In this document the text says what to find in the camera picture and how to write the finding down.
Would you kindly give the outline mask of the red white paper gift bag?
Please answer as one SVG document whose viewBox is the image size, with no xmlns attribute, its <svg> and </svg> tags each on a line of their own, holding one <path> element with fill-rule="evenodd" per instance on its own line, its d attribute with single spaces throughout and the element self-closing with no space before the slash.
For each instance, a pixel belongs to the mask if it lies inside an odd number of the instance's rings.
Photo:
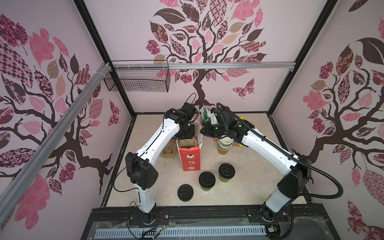
<svg viewBox="0 0 384 240">
<path fill-rule="evenodd" d="M 202 136 L 199 133 L 198 130 L 195 130 L 195 136 L 194 138 L 198 141 L 199 146 L 190 148 L 190 149 L 182 149 L 178 146 L 177 140 L 177 147 L 179 152 L 179 157 L 181 160 L 182 169 L 184 172 L 194 172 L 194 171 L 200 171 L 201 170 L 201 151 L 202 151 Z"/>
</svg>

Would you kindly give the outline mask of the green paper coffee cup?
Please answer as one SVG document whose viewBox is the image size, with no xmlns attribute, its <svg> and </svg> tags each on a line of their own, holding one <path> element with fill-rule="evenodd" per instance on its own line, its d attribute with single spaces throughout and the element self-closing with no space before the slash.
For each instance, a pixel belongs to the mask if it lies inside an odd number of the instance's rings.
<svg viewBox="0 0 384 240">
<path fill-rule="evenodd" d="M 201 189 L 202 189 L 203 191 L 205 191 L 205 192 L 208 192 L 208 191 L 210 191 L 212 188 L 204 188 L 204 187 L 201 187 Z"/>
<path fill-rule="evenodd" d="M 219 179 L 223 183 L 228 183 L 231 180 L 231 179 L 222 178 L 221 176 L 219 177 Z"/>
</svg>

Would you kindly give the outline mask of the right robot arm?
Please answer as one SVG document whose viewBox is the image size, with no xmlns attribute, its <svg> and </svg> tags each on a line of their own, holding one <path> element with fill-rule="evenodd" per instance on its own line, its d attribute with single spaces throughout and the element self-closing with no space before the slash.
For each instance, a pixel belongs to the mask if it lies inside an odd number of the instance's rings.
<svg viewBox="0 0 384 240">
<path fill-rule="evenodd" d="M 278 182 L 277 188 L 263 203 L 262 213 L 265 218 L 274 217 L 283 207 L 298 198 L 310 179 L 308 161 L 301 161 L 297 155 L 281 148 L 252 123 L 240 119 L 226 107 L 210 110 L 201 133 L 219 140 L 229 137 L 258 152 L 283 174 L 284 177 Z"/>
</svg>

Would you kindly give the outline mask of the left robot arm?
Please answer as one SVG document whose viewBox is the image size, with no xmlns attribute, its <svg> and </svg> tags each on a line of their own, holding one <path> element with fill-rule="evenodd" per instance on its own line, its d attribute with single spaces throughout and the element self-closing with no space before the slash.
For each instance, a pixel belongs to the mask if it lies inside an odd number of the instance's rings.
<svg viewBox="0 0 384 240">
<path fill-rule="evenodd" d="M 149 214 L 156 205 L 151 187 L 159 176 L 155 169 L 158 157 L 173 138 L 183 140 L 195 136 L 193 119 L 196 113 L 196 108 L 189 103 L 184 103 L 181 109 L 171 108 L 164 114 L 161 125 L 147 143 L 136 153 L 129 152 L 126 155 L 127 175 L 138 188 L 139 210 L 142 213 Z"/>
</svg>

